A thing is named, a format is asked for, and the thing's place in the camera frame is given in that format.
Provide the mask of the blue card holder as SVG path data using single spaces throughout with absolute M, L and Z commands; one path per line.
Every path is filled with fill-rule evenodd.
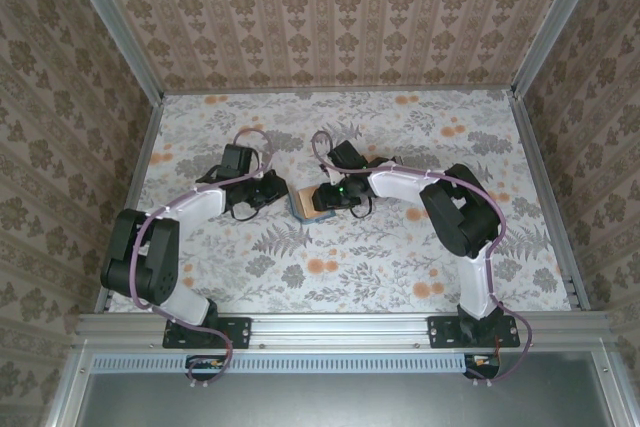
M 288 199 L 289 199 L 289 205 L 290 205 L 290 209 L 293 217 L 296 218 L 301 224 L 306 225 L 306 224 L 321 222 L 326 219 L 332 218 L 336 215 L 334 210 L 320 211 L 321 215 L 315 219 L 311 219 L 311 220 L 303 219 L 301 214 L 298 212 L 298 209 L 296 208 L 296 192 L 297 191 L 298 190 L 291 190 L 289 192 Z

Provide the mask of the shiny gold card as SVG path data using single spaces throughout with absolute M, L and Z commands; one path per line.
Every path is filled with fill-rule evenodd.
M 296 208 L 303 219 L 311 220 L 321 215 L 321 212 L 315 209 L 312 200 L 316 190 L 316 186 L 309 186 L 296 192 Z

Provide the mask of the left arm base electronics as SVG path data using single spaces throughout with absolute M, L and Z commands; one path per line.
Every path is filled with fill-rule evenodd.
M 209 384 L 226 369 L 225 355 L 194 355 L 185 361 L 185 375 L 193 383 Z

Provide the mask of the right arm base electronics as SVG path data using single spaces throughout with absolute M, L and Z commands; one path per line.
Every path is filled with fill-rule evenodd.
M 498 354 L 465 354 L 465 372 L 463 375 L 471 380 L 492 380 L 498 376 L 500 357 Z

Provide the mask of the floral patterned table cover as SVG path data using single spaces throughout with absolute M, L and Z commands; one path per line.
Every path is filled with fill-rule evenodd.
M 226 144 L 272 146 L 292 190 L 325 180 L 324 141 L 410 167 L 467 166 L 505 214 L 492 256 L 495 292 L 516 311 L 565 311 L 570 302 L 531 178 L 507 91 L 351 92 L 169 96 L 139 208 L 191 187 Z M 180 281 L 225 313 L 453 311 L 459 259 L 427 213 L 394 199 L 303 225 L 286 200 L 249 221 L 210 220 L 181 246 Z

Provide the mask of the grey metal sheet panel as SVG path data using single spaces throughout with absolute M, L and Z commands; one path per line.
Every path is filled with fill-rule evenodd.
M 591 374 L 562 364 L 491 387 L 457 375 L 97 375 L 77 427 L 613 427 Z

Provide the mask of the thin aluminium table edge rail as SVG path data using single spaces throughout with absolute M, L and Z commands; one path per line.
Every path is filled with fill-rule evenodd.
M 184 95 L 252 95 L 252 94 L 315 94 L 315 93 L 351 93 L 351 92 L 432 92 L 432 91 L 460 91 L 471 92 L 475 90 L 508 91 L 512 92 L 512 86 L 502 84 L 469 84 L 469 85 L 396 85 L 396 86 L 316 86 L 316 87 L 271 87 L 271 88 L 246 88 L 246 89 L 208 89 L 208 90 L 166 90 L 162 98 L 168 96 Z

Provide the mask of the aluminium frame side rail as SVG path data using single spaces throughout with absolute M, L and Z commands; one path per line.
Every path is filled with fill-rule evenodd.
M 159 102 L 152 107 L 141 150 L 131 177 L 128 194 L 124 204 L 125 208 L 136 208 L 138 205 L 146 172 L 153 153 L 155 139 L 159 132 L 163 110 L 164 107 L 162 102 Z
M 521 96 L 511 96 L 511 109 L 527 158 L 537 198 L 573 310 L 590 311 L 591 305 L 577 266 L 571 243 L 546 171 L 526 106 Z

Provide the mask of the aluminium frame cross rail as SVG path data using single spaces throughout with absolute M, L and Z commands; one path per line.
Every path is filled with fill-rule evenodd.
M 251 314 L 249 349 L 265 352 L 409 352 L 430 348 L 441 313 Z M 610 345 L 602 312 L 525 312 L 533 352 L 587 351 Z M 80 317 L 74 346 L 102 351 L 158 351 L 165 321 L 150 314 L 107 313 Z

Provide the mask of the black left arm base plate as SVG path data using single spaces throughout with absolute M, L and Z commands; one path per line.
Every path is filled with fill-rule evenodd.
M 252 333 L 252 319 L 249 317 L 219 317 L 214 330 L 224 334 L 234 349 L 247 349 Z M 165 349 L 224 349 L 225 341 L 210 332 L 200 332 L 167 321 L 162 347 Z

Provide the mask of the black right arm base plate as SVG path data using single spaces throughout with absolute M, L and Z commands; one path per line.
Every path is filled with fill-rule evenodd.
M 496 320 L 431 316 L 427 318 L 430 347 L 445 348 L 515 348 L 521 345 L 515 319 L 502 316 Z

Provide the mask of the aluminium frame post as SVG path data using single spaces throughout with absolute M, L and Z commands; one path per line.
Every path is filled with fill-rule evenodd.
M 553 0 L 511 84 L 516 99 L 522 98 L 535 80 L 579 0 Z
M 147 60 L 116 0 L 90 0 L 153 108 L 162 104 L 164 88 Z

